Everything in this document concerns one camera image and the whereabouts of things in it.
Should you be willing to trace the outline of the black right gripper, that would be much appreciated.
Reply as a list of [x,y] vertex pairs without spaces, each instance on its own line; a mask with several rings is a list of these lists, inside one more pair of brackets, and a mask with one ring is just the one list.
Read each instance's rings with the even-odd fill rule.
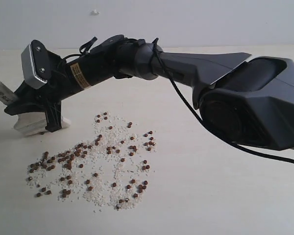
[[56,132],[62,129],[61,101],[74,93],[73,81],[66,72],[66,61],[48,50],[51,79],[40,89],[34,89],[25,81],[15,90],[17,101],[8,105],[4,112],[10,116],[25,113],[44,113],[45,129]]

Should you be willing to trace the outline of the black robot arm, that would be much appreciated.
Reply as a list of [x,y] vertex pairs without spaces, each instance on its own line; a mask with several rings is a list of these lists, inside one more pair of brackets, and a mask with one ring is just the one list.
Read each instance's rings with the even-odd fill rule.
[[157,40],[92,38],[66,57],[33,40],[21,54],[24,81],[11,116],[39,112],[46,129],[61,129],[61,102],[109,78],[166,78],[192,90],[192,111],[213,135],[236,145],[294,150],[294,61],[246,52],[164,52]]

